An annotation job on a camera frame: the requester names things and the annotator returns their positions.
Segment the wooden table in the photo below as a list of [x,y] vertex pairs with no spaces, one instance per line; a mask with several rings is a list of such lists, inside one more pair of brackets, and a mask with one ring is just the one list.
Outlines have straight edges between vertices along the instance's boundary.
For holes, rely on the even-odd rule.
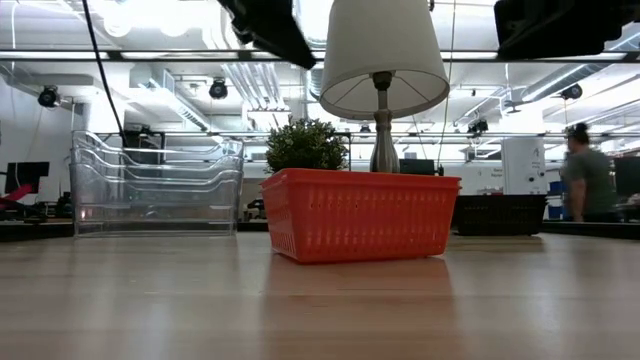
[[639,359],[640,247],[454,238],[299,266],[264,233],[3,243],[0,358]]

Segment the stacked plastic tray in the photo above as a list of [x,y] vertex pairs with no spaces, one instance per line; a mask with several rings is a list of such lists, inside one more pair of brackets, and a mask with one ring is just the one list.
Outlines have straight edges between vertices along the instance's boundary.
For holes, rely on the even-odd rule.
[[73,134],[76,236],[235,232],[244,162],[241,142],[226,140],[185,151],[123,149],[105,141],[86,131]]

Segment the red basket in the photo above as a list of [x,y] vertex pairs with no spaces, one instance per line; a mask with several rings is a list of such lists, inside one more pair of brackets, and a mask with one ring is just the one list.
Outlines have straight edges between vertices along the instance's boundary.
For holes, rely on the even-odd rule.
[[444,253],[458,178],[286,169],[262,183],[273,249],[301,263]]

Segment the lamp shade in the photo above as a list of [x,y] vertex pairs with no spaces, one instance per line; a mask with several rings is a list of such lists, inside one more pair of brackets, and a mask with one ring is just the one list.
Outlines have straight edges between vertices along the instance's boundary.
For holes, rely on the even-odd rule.
[[449,94],[427,0],[335,0],[320,104],[347,119],[378,110],[371,75],[392,72],[388,109],[395,118],[438,105]]

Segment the person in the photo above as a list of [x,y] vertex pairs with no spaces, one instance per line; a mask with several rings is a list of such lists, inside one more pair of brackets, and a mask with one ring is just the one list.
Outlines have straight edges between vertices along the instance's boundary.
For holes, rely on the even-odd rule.
[[569,186],[570,212],[576,222],[617,222],[617,202],[609,177],[609,158],[589,146],[586,124],[569,130],[570,155],[563,175]]

